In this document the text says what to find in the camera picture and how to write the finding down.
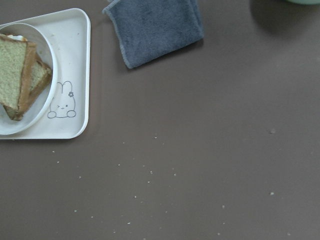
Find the fried egg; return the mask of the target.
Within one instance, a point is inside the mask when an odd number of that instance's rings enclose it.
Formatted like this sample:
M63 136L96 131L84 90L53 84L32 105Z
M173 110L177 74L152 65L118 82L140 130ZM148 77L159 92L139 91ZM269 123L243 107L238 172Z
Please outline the fried egg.
M13 40L17 40L17 41L23 41L23 42L28 41L28 39L25 38L25 37L22 36L22 35L12 35L12 34L8 34L7 37L10 38L10 39L13 39Z

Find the grey folded cloth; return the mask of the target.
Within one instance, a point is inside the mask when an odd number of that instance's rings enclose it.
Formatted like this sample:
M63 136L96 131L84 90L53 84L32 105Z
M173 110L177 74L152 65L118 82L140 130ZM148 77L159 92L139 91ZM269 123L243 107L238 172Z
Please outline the grey folded cloth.
M112 0L102 12L111 19L129 69L204 37L195 0Z

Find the cream rabbit tray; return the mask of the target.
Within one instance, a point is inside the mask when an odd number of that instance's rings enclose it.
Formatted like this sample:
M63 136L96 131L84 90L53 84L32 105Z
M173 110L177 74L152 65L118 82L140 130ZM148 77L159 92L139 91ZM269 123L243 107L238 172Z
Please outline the cream rabbit tray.
M48 39L57 59L56 92L44 115L28 129L1 139L72 139L89 120L91 22L79 8L20 20Z

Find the white round plate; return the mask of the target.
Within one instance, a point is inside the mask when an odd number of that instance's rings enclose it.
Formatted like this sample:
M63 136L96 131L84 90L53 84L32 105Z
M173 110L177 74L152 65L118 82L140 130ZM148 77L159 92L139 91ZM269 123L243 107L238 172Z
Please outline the white round plate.
M11 120L4 106L0 104L0 135L2 137L19 134L36 124L49 109L56 92L58 80L58 62L53 47L48 38L36 27L27 23L11 23L0 28L0 35L15 35L27 38L28 42L36 44L36 53L52 70L51 83L34 101L33 105L23 115L20 121Z

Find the bread slice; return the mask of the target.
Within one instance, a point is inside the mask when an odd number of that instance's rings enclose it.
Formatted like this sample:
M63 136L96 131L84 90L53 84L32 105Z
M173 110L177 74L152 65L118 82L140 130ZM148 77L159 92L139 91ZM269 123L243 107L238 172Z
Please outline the bread slice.
M0 35L0 104L10 113L27 108L37 45Z
M4 109L8 117L13 121L20 121L24 114L30 109L38 96L43 92L43 90L51 83L52 81L52 70L51 68L42 61L40 56L35 54L35 61L32 66L31 72L31 85L30 93L27 100L26 110L15 112L12 108L5 106Z

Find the green bowl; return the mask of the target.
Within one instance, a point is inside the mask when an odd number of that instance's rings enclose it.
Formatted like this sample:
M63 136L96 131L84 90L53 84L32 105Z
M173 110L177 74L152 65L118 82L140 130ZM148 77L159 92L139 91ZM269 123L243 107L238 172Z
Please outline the green bowl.
M320 0L287 0L290 3L300 4L300 5L319 5Z

